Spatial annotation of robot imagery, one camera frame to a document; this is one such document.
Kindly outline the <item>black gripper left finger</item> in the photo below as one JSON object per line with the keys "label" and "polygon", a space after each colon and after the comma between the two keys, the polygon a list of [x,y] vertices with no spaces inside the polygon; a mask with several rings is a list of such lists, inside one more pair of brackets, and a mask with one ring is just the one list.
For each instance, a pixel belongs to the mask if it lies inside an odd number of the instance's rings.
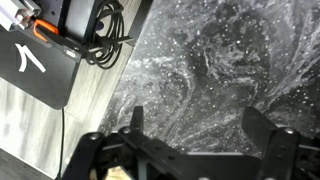
{"label": "black gripper left finger", "polygon": [[130,128],[142,132],[144,129],[144,110],[142,106],[136,106],[133,110]]}

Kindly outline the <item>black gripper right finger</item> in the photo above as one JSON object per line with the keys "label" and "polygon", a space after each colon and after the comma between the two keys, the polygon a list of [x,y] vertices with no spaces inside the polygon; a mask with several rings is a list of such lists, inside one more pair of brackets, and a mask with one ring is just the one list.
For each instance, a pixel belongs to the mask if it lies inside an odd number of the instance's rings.
{"label": "black gripper right finger", "polygon": [[277,126],[254,107],[246,107],[241,128],[263,156],[268,154],[270,138]]}

